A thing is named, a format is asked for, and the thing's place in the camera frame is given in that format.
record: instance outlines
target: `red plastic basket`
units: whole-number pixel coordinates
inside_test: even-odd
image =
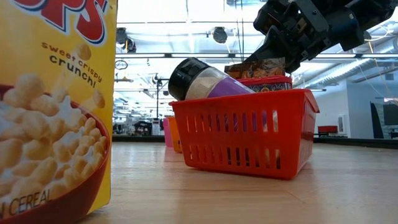
[[[186,165],[292,179],[312,154],[317,102],[282,90],[171,103]]]

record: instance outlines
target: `yellow cereal box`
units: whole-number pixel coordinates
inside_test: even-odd
[[[0,1],[0,224],[110,200],[116,0]]]

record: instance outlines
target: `ceiling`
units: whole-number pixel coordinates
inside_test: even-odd
[[[121,58],[124,50],[117,45],[114,89],[114,117],[156,117],[157,91],[155,77],[168,78],[184,58],[145,58],[144,54],[185,53],[206,56],[207,54],[236,54],[235,58],[201,58],[210,65],[223,70],[225,65],[241,61],[241,54],[250,55],[264,41],[264,35],[256,31],[252,22],[264,0],[119,0],[118,27],[125,27],[129,38],[134,40],[140,58]],[[369,30],[373,46],[387,41],[398,32],[395,13],[391,21]],[[225,44],[212,38],[215,27],[224,27],[228,35]],[[352,52],[343,52],[336,45],[325,54],[368,52],[369,44],[357,47]],[[314,79],[336,63],[343,60],[314,60],[304,62],[292,74],[295,85]],[[172,114],[169,102],[174,99],[164,91],[167,81],[162,83],[159,93],[159,114]]]

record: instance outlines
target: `bottle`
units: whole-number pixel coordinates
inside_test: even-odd
[[[169,93],[182,101],[254,92],[217,68],[197,58],[187,58],[173,71]]]

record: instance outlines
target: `cereal bowl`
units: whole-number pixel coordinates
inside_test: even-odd
[[[7,91],[12,90],[14,87],[13,86],[7,86],[7,85],[0,85],[0,103],[3,101],[3,99],[5,98],[5,94]],[[62,161],[63,159],[61,159],[61,157],[59,156],[60,154],[56,152],[56,145],[57,142],[61,142],[61,140],[63,139],[63,137],[65,137],[69,132],[66,132],[66,134],[63,135],[63,137],[61,137],[60,139],[58,139],[56,142],[52,142],[52,147],[51,147],[51,154],[49,154],[49,157],[41,160],[43,158],[38,158],[37,160],[35,160],[38,165],[37,167],[31,172],[31,174],[27,177],[19,177],[16,175],[16,177],[20,178],[19,180],[25,179],[25,186],[28,185],[29,188],[34,186],[33,182],[29,182],[30,180],[37,180],[35,179],[35,174],[38,173],[37,170],[39,170],[40,166],[42,164],[45,163],[45,161],[50,161],[52,160],[51,158],[54,157],[56,158],[57,161],[57,171],[52,172],[54,177],[51,177],[50,182],[47,182],[47,185],[42,185],[43,187],[41,188],[41,190],[43,191],[43,193],[41,194],[41,199],[40,199],[40,203],[30,203],[30,205],[28,206],[28,202],[29,202],[29,196],[25,197],[21,197],[19,198],[19,203],[18,205],[16,205],[17,207],[13,207],[12,205],[15,205],[15,203],[9,203],[8,206],[3,206],[3,209],[6,208],[6,210],[9,212],[8,217],[5,217],[5,219],[0,219],[0,224],[8,224],[8,223],[50,223],[50,222],[55,222],[57,221],[58,223],[70,223],[72,220],[77,220],[80,217],[84,217],[90,210],[96,196],[97,193],[100,189],[101,183],[103,181],[103,177],[104,177],[104,173],[106,170],[106,166],[108,163],[108,158],[109,158],[109,148],[110,148],[110,143],[109,143],[109,134],[106,130],[105,125],[96,117],[94,116],[92,113],[88,112],[87,110],[81,108],[79,106],[79,104],[71,101],[69,102],[70,107],[72,109],[78,109],[81,111],[81,114],[84,115],[85,117],[85,124],[87,124],[88,121],[95,121],[95,127],[93,127],[93,129],[96,129],[96,131],[100,133],[101,136],[101,140],[104,140],[104,142],[102,142],[102,146],[103,146],[103,157],[101,158],[101,160],[97,160],[97,159],[92,159],[92,161],[99,161],[96,162],[97,166],[89,166],[88,164],[90,162],[89,159],[87,159],[86,164],[85,164],[85,168],[83,169],[83,171],[81,171],[81,175],[79,175],[79,182],[75,182],[74,186],[69,188],[68,190],[63,191],[63,194],[60,194],[59,197],[53,196],[53,194],[51,195],[50,193],[53,192],[53,189],[55,189],[54,186],[56,186],[57,184],[65,185],[66,187],[68,187],[68,184],[71,182],[67,177],[69,177],[67,174],[72,174],[72,172],[77,172],[75,170],[73,170],[73,167],[78,167],[76,164],[78,164],[78,158],[82,158],[87,156],[90,152],[93,152],[93,155],[95,153],[95,145],[98,144],[98,142],[96,142],[93,145],[87,145],[89,147],[89,149],[87,149],[86,154],[79,156],[78,155],[78,149],[80,148],[80,146],[85,146],[85,144],[83,144],[83,134],[79,140],[79,145],[78,148],[75,149],[75,152],[73,155],[70,156],[69,161],[63,161],[63,165],[65,166],[69,166],[68,164],[70,164],[70,168],[66,169],[63,171],[63,177],[55,180],[56,175],[58,174],[58,171],[61,170],[61,164],[59,161]],[[85,126],[80,127],[79,131],[84,130]],[[24,153],[27,152],[27,150],[29,149],[29,147],[27,147],[28,145],[30,145],[30,143],[34,141],[28,140],[28,143],[26,143],[24,145]],[[14,164],[11,166],[14,166],[12,169],[10,168],[10,170],[13,171],[13,173],[15,173],[14,171],[17,170],[16,167],[19,164]],[[87,172],[86,175],[87,178],[84,178],[83,173],[86,170],[87,167],[91,167],[92,171],[89,173]],[[75,173],[73,173],[73,178],[74,180],[77,179],[77,177],[75,178]],[[12,187],[11,193],[16,192],[17,190],[15,190],[15,188],[18,188],[18,186],[16,186],[17,184],[14,184],[14,186]],[[57,218],[59,217],[68,217],[67,219],[64,220],[59,220]]]

